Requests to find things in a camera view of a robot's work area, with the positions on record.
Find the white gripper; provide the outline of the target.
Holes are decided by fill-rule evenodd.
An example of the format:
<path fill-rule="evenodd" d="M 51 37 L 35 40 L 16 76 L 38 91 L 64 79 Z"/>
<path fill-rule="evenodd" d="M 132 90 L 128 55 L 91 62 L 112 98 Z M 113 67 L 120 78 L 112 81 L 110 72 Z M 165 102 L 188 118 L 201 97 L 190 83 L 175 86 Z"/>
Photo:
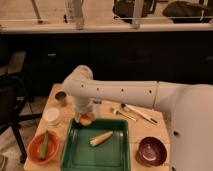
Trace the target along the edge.
<path fill-rule="evenodd" d="M 95 120 L 95 114 L 93 112 L 92 106 L 89 106 L 86 108 L 75 108 L 74 113 L 75 113 L 74 118 L 77 123 L 80 122 L 80 118 L 84 114 L 86 114 L 90 118 L 91 121 Z"/>

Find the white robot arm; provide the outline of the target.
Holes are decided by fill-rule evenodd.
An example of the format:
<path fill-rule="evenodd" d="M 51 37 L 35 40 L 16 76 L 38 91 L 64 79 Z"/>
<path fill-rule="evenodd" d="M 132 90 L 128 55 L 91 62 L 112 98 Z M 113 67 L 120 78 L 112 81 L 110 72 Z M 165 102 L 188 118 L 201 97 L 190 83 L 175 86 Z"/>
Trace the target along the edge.
<path fill-rule="evenodd" d="M 85 65 L 62 83 L 76 109 L 92 98 L 126 103 L 169 113 L 170 170 L 213 171 L 213 85 L 161 81 L 97 81 Z"/>

